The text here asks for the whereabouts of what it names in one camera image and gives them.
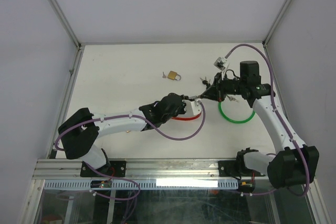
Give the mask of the red cable lock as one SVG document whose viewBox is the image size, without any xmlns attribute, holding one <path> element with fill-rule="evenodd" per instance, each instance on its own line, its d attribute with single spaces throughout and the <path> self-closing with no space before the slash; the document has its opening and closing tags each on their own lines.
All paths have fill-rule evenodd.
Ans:
<svg viewBox="0 0 336 224">
<path fill-rule="evenodd" d="M 197 98 L 195 98 L 195 97 L 188 97 L 188 96 L 186 96 L 186 95 L 181 95 L 181 97 L 182 97 L 182 99 L 183 100 L 191 100 L 191 101 L 193 101 L 193 100 L 196 100 Z M 195 117 L 193 117 L 193 118 L 184 118 L 183 116 L 182 116 L 182 114 L 181 115 L 177 115 L 177 116 L 175 116 L 175 117 L 172 117 L 172 119 L 174 119 L 174 120 L 178 120 L 178 121 L 192 121 L 192 120 L 195 120 L 195 119 L 197 119 L 197 118 L 199 118 L 201 116 L 201 114 L 199 114 L 198 116 L 195 116 Z"/>
</svg>

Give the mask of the green cable lock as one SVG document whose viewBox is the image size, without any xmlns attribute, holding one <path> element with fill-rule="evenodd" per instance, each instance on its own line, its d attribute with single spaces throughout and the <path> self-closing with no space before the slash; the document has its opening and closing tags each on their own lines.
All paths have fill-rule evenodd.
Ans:
<svg viewBox="0 0 336 224">
<path fill-rule="evenodd" d="M 255 114 L 256 114 L 255 111 L 252 111 L 251 115 L 250 115 L 247 119 L 244 119 L 244 120 L 233 120 L 233 119 L 229 118 L 229 117 L 224 113 L 224 111 L 223 111 L 223 109 L 222 109 L 222 102 L 219 102 L 217 107 L 218 107 L 218 111 L 219 111 L 219 113 L 221 114 L 221 116 L 222 116 L 226 121 L 228 121 L 228 122 L 230 122 L 230 123 L 234 123 L 234 124 L 245 124 L 245 123 L 251 121 L 251 120 L 254 118 Z"/>
</svg>

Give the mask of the large brass padlock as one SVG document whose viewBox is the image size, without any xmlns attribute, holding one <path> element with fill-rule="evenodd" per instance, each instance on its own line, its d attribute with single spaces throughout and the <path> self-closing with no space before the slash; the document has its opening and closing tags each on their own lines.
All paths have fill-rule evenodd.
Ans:
<svg viewBox="0 0 336 224">
<path fill-rule="evenodd" d="M 182 77 L 177 72 L 170 71 L 167 75 L 167 78 L 170 79 L 170 80 L 174 80 L 174 81 L 180 81 Z"/>
</svg>

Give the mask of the black head key bunch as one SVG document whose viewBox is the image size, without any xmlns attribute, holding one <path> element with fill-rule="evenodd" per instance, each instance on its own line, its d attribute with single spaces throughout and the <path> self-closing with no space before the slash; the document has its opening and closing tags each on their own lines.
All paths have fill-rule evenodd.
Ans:
<svg viewBox="0 0 336 224">
<path fill-rule="evenodd" d="M 204 79 L 200 78 L 200 80 L 201 80 L 202 84 L 205 85 L 207 88 L 209 88 L 211 86 L 211 81 L 207 80 L 206 77 Z"/>
</svg>

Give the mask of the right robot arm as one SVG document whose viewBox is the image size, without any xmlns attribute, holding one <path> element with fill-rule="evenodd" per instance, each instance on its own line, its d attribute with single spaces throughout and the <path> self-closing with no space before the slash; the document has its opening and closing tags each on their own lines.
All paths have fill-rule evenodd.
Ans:
<svg viewBox="0 0 336 224">
<path fill-rule="evenodd" d="M 319 160 L 315 146 L 308 146 L 290 126 L 276 105 L 270 84 L 263 84 L 256 61 L 242 61 L 240 75 L 228 78 L 229 63 L 218 58 L 220 70 L 212 84 L 200 95 L 202 99 L 222 102 L 228 95 L 239 95 L 247 101 L 263 122 L 274 145 L 275 155 L 247 148 L 237 153 L 234 171 L 247 175 L 251 171 L 266 175 L 273 188 L 284 188 L 313 182 Z"/>
</svg>

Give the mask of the green lock keys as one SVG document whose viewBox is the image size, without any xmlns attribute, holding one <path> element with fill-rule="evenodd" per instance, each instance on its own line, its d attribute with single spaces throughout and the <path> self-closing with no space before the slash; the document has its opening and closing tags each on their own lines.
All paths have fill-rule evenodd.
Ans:
<svg viewBox="0 0 336 224">
<path fill-rule="evenodd" d="M 228 95 L 227 98 L 230 102 L 239 102 L 239 100 L 233 96 Z"/>
</svg>

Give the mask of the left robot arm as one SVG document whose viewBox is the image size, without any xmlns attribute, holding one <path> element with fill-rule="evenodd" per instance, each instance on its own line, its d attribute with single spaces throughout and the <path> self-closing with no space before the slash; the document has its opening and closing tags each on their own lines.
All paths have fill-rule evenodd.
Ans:
<svg viewBox="0 0 336 224">
<path fill-rule="evenodd" d="M 81 108 L 59 128 L 59 142 L 66 159 L 80 159 L 89 164 L 99 176 L 106 175 L 110 163 L 106 152 L 94 143 L 103 136 L 126 131 L 147 131 L 159 128 L 173 117 L 185 114 L 186 102 L 182 95 L 170 93 L 160 101 L 140 106 L 125 114 L 94 114 Z"/>
</svg>

